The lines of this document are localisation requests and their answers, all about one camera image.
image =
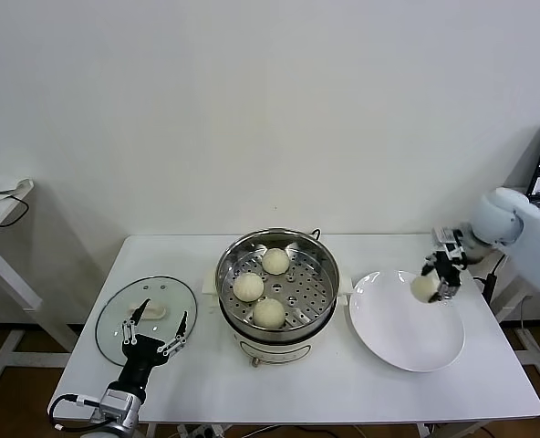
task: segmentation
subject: steamed bun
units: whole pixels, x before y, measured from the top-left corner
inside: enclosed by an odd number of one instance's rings
[[[285,308],[280,301],[267,298],[254,306],[254,323],[265,329],[280,329],[285,323]]]
[[[272,248],[262,257],[262,267],[268,274],[278,276],[284,274],[290,266],[290,259],[284,249]]]
[[[242,301],[256,301],[264,293],[264,282],[259,275],[246,272],[234,281],[234,295]]]
[[[427,276],[417,276],[410,284],[412,295],[422,303],[430,302],[432,296],[436,293],[438,285],[441,283],[436,272],[431,272]]]

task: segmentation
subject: white folding table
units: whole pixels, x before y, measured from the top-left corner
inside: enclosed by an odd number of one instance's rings
[[[205,276],[235,235],[135,235],[121,248],[56,388],[99,397],[118,378],[95,342],[106,302],[146,276],[174,276],[199,303],[186,348],[151,374],[140,421],[149,423],[368,424],[455,423],[434,437],[458,437],[492,420],[540,415],[540,400],[468,273],[454,299],[466,341],[450,367],[431,373],[399,370],[361,343],[337,306],[324,339],[307,358],[282,366],[250,366],[219,308],[201,294]],[[324,235],[342,273],[354,283],[369,272],[421,269],[428,235]],[[60,403],[61,419],[91,411]]]
[[[15,197],[23,199],[33,188],[29,182],[24,190]],[[0,200],[0,224],[19,205],[12,198]],[[67,324],[59,320],[46,306],[44,300],[27,282],[0,256],[0,277],[10,286],[9,296],[55,339],[64,349],[72,351],[78,340],[77,335]],[[31,353],[15,352],[15,347],[23,337],[23,330],[12,330],[0,349],[0,375],[7,366],[63,368],[69,359],[69,353]]]

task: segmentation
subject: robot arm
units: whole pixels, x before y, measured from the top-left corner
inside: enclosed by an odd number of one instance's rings
[[[130,438],[134,435],[140,407],[146,400],[145,389],[152,369],[165,364],[186,343],[187,312],[184,312],[175,336],[168,342],[136,333],[136,326],[148,303],[149,300],[145,300],[129,319],[122,322],[122,352],[126,356],[126,363],[118,379],[108,385],[100,400],[78,394],[64,394],[55,399],[49,408],[49,420],[56,429],[64,432],[103,433],[85,435],[89,438],[92,436]],[[53,412],[61,401],[94,407],[90,425],[73,428],[59,424]]]
[[[498,188],[485,194],[469,224],[433,230],[436,251],[427,257],[422,275],[436,270],[441,283],[430,302],[450,299],[458,291],[460,271],[486,248],[509,256],[518,274],[540,290],[540,209],[516,191]]]

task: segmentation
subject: glass pot lid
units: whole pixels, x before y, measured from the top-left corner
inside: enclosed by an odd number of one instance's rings
[[[122,322],[147,298],[137,333],[168,342],[174,338],[187,312],[185,338],[189,338],[197,318],[195,295],[182,281],[170,276],[141,278],[121,289],[99,314],[96,323],[96,343],[102,355],[116,365],[124,366],[122,353]]]

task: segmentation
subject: wooden floor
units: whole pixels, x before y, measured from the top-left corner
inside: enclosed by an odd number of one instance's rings
[[[540,344],[540,328],[532,328],[535,338]],[[0,332],[0,346],[8,332]],[[512,330],[505,334],[514,348],[521,346]],[[28,332],[19,350],[23,351],[62,351],[62,349],[43,331]],[[55,438],[78,436],[77,434],[60,433],[51,428],[47,422],[47,404],[53,394],[62,370],[43,370],[15,368],[7,369],[0,379],[0,438]],[[525,369],[530,380],[540,395],[540,377],[533,367]],[[230,429],[226,436],[238,438],[258,429],[259,426],[238,426]],[[351,426],[329,426],[328,429],[338,438],[361,438],[359,432]],[[416,427],[412,425],[393,426],[361,426],[368,438],[418,438]],[[495,438],[540,438],[540,417],[532,420],[492,422],[487,430]],[[159,426],[157,438],[168,438],[176,433],[174,426]],[[316,437],[328,438],[328,433],[307,433],[294,427],[284,427],[273,432],[261,433],[260,437]],[[491,438],[483,430],[469,435],[473,438]]]

